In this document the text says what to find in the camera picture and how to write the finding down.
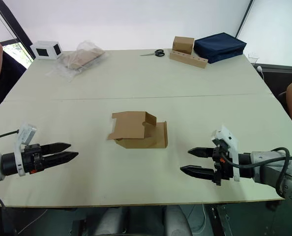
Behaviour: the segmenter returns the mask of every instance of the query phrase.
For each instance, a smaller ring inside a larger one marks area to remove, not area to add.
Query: open cardboard box
[[[167,122],[157,123],[157,118],[147,112],[113,113],[115,130],[108,136],[125,148],[166,148]]]

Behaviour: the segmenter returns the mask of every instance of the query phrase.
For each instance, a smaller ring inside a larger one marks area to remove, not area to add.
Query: white box
[[[55,60],[62,55],[61,46],[55,41],[37,41],[30,48],[36,56],[36,59]]]

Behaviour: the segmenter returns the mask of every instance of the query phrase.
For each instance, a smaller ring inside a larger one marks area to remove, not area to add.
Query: wooden holder with holes
[[[170,59],[180,61],[182,63],[186,63],[189,65],[197,66],[200,68],[205,68],[208,62],[208,60],[205,58],[192,56],[192,55],[177,52],[174,50],[172,50],[170,53]]]

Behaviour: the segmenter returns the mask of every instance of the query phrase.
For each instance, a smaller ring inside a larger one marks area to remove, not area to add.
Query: black cable
[[[2,134],[2,135],[0,135],[0,138],[5,137],[7,135],[11,135],[11,134],[18,134],[18,132],[19,132],[19,130],[12,131],[12,132],[9,132],[9,133],[6,133],[6,134]]]
[[[17,230],[15,228],[15,225],[13,223],[13,220],[12,218],[10,217],[10,215],[8,214],[8,211],[6,209],[6,206],[4,205],[3,201],[0,199],[0,205],[2,206],[2,210],[5,212],[7,218],[9,219],[9,222],[11,223],[12,225],[12,228],[13,228],[13,232],[14,232],[14,236],[17,236]]]
[[[254,164],[249,164],[249,165],[238,165],[236,163],[233,163],[226,157],[226,155],[224,153],[221,153],[221,156],[228,164],[232,165],[233,167],[239,168],[239,169],[250,169],[250,168],[266,165],[268,163],[284,160],[285,162],[284,162],[283,168],[282,168],[282,170],[278,176],[278,179],[276,181],[275,190],[276,190],[276,193],[280,197],[285,198],[284,194],[280,191],[280,185],[285,177],[285,173],[287,171],[289,161],[292,160],[292,156],[290,156],[289,150],[285,147],[278,147],[276,149],[273,149],[272,151],[280,151],[280,150],[283,150],[285,152],[286,155],[284,157],[277,157],[277,158],[273,158],[270,160],[261,161],[261,162],[254,163]]]

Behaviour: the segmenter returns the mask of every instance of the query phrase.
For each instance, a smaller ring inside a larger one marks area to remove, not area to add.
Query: cardboard box
[[[157,118],[147,112],[113,113],[115,130],[108,136],[125,148],[166,148],[167,122],[157,123]]]
[[[194,38],[178,37],[174,39],[172,50],[192,54]]]
[[[192,56],[192,55],[188,55],[188,54],[177,52],[177,51],[171,51],[170,59],[180,61],[182,63],[186,63],[189,65],[197,66],[200,68],[205,68],[208,63],[208,60],[205,58]]]

